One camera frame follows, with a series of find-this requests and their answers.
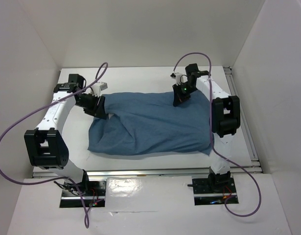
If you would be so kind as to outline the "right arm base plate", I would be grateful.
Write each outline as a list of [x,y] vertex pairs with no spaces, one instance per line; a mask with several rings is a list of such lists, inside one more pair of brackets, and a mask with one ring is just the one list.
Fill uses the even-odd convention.
[[238,204],[238,196],[234,179],[231,177],[227,183],[211,188],[207,178],[192,178],[192,183],[187,185],[193,189],[194,204],[222,205],[228,199],[227,204]]

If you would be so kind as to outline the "blue pillowcase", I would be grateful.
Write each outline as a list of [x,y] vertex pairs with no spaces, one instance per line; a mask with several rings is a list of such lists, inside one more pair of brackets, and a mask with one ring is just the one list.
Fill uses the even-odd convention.
[[94,118],[88,150],[136,156],[165,152],[211,152],[209,101],[200,92],[174,107],[172,92],[105,95],[106,119]]

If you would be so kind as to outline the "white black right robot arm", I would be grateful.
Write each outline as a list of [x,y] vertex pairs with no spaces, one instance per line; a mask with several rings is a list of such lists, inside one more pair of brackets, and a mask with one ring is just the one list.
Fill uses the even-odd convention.
[[232,140],[240,127],[240,100],[225,92],[211,77],[209,71],[201,71],[197,64],[185,68],[185,74],[172,72],[175,79],[173,106],[179,106],[200,91],[210,102],[209,127],[211,129],[212,164],[207,186],[212,192],[221,192],[231,178],[228,159],[231,157]]

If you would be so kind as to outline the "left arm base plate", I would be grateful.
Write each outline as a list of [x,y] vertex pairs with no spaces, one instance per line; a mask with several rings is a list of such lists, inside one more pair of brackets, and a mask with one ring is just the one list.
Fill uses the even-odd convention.
[[[79,189],[84,200],[86,208],[88,207],[105,207],[106,181],[87,181],[79,184]],[[81,208],[80,195],[72,183],[64,183],[60,185],[62,189],[60,208]]]

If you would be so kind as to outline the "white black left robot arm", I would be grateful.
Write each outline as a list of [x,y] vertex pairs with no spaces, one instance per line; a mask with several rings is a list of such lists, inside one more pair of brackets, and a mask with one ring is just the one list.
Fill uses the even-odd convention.
[[33,130],[27,130],[24,141],[32,166],[49,170],[65,178],[62,188],[85,195],[90,191],[87,172],[69,159],[69,150],[62,137],[65,122],[74,106],[85,114],[106,119],[105,97],[100,93],[107,83],[96,82],[86,93],[86,80],[79,74],[70,74],[66,83],[58,83],[53,90],[53,103],[42,121]]

